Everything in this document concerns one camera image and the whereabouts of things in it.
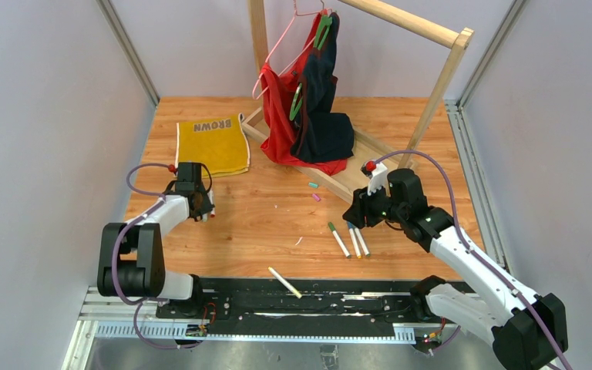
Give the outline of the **white pen green cap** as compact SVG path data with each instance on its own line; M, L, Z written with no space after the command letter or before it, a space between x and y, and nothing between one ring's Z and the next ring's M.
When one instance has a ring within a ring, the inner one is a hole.
M339 247L342 250L342 253L344 254L344 256L348 259L350 259L352 256L348 250L348 248L345 246L343 240L341 239L341 236L339 235L339 233L337 232L334 224L332 222L328 222L328 228L329 230L332 232L333 237L335 238L337 244L339 245Z

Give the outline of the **white pen yellow cap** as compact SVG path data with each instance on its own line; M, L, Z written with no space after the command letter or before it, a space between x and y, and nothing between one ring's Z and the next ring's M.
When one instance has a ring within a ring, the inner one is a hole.
M301 299L303 294L282 275L280 275L273 267L267 268L270 274L279 281L286 289L288 289L296 298Z

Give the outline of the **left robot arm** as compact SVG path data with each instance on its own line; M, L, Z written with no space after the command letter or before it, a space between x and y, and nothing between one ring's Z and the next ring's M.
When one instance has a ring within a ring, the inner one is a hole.
M101 235L97 289L127 304L139 300L199 301L198 276L169 271L162 241L186 220L205 221L214 209L202 180L173 180L140 215L105 225Z

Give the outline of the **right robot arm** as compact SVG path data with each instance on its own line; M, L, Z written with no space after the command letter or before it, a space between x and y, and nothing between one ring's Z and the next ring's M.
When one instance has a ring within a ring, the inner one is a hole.
M344 220L358 228L398 224L475 293L470 297L431 275L410 291L419 319L449 319L490 346L506 369L540 369L568 349L563 302L522 284L477 247L453 216L429 205L413 170L370 161L362 172L368 186L354 191Z

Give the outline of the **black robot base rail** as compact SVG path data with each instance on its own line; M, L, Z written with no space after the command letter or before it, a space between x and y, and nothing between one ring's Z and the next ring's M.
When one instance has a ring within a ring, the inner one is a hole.
M420 318L411 280L292 279L297 298L275 278L204 277L200 308L167 303L148 318L204 325L207 337L285 341L441 341L455 324Z

